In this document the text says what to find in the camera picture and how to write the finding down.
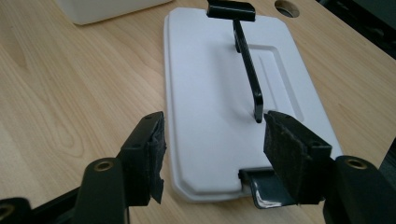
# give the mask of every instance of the light wood surface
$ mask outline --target light wood surface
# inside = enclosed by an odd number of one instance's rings
[[[338,140],[379,166],[396,135],[396,62],[314,0],[251,0],[294,37]],[[77,186],[85,167],[114,157],[137,122],[165,109],[163,20],[175,0],[86,26],[52,0],[0,0],[0,199],[39,206]],[[251,198],[191,204],[162,170],[163,203],[130,209],[132,223],[324,223],[322,204],[258,210]]]

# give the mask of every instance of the white rectangular plate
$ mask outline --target white rectangular plate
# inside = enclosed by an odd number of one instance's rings
[[[341,148],[287,26],[256,16],[241,22],[262,88],[264,111],[289,114]],[[176,8],[164,26],[166,117],[175,191],[188,201],[247,195],[240,169],[271,167],[263,153],[265,121],[253,118],[248,75],[233,22]]]

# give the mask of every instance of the black metal bracket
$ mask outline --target black metal bracket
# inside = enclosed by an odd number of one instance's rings
[[[361,158],[337,157],[323,196],[327,224],[396,221],[396,190],[375,166]]]
[[[248,44],[240,22],[255,21],[256,10],[251,4],[243,2],[208,0],[208,3],[209,8],[206,13],[207,17],[233,20],[233,35],[236,51],[242,54],[245,68],[247,70],[248,81],[253,94],[254,119],[256,122],[261,123],[263,114],[262,89],[260,88],[256,70],[254,69],[253,62],[251,61]]]
[[[254,205],[260,209],[296,204],[272,168],[239,170],[243,184],[250,186]]]
[[[145,116],[117,158],[87,166],[81,187],[35,209],[23,198],[0,201],[0,224],[129,223],[128,206],[161,203],[166,150],[163,112]]]

